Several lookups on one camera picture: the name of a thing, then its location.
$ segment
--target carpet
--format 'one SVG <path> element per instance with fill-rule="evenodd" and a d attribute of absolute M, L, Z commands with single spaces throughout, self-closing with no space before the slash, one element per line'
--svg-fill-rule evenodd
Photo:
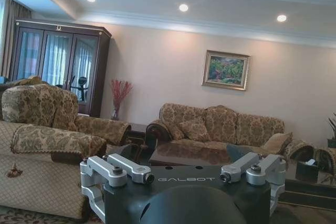
<path fill-rule="evenodd" d="M 92 214 L 86 224 L 102 223 Z M 279 204 L 271 224 L 335 224 L 336 212 Z M 68 218 L 0 206 L 0 224 L 75 224 Z"/>
<path fill-rule="evenodd" d="M 75 224 L 69 218 L 0 206 L 0 224 Z M 85 224 L 101 224 L 92 214 Z"/>

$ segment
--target window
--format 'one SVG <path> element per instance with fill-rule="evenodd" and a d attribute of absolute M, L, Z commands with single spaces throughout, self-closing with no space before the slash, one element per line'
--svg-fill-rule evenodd
<path fill-rule="evenodd" d="M 5 12 L 6 0 L 0 0 L 0 62 L 2 62 L 2 56 L 4 52 L 4 12 Z"/>

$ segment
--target houseplant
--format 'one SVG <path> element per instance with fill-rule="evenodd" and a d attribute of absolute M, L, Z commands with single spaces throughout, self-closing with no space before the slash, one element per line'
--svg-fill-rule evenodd
<path fill-rule="evenodd" d="M 111 80 L 110 88 L 113 95 L 113 114 L 112 120 L 119 120 L 119 110 L 122 101 L 131 92 L 133 86 L 128 81 Z"/>
<path fill-rule="evenodd" d="M 329 124 L 333 131 L 332 139 L 328 139 L 328 147 L 329 148 L 336 148 L 336 119 L 335 118 L 328 118 Z"/>

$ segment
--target floral upholstered sofa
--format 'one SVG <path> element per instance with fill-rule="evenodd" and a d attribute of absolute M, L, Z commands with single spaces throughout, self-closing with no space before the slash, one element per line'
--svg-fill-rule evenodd
<path fill-rule="evenodd" d="M 79 163 L 122 145 L 130 124 L 78 115 L 76 95 L 39 83 L 0 86 L 0 205 L 84 221 Z"/>
<path fill-rule="evenodd" d="M 311 145 L 293 140 L 291 133 L 282 134 L 285 125 L 276 118 L 242 114 L 222 105 L 203 109 L 173 103 L 164 104 L 159 117 L 148 125 L 146 134 L 156 137 L 156 151 L 163 157 L 230 163 L 229 145 L 285 158 L 313 156 Z"/>

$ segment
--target landscape painting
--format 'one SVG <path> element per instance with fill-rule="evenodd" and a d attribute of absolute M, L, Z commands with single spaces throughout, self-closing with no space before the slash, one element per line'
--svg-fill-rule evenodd
<path fill-rule="evenodd" d="M 208 51 L 203 85 L 246 90 L 249 56 Z"/>

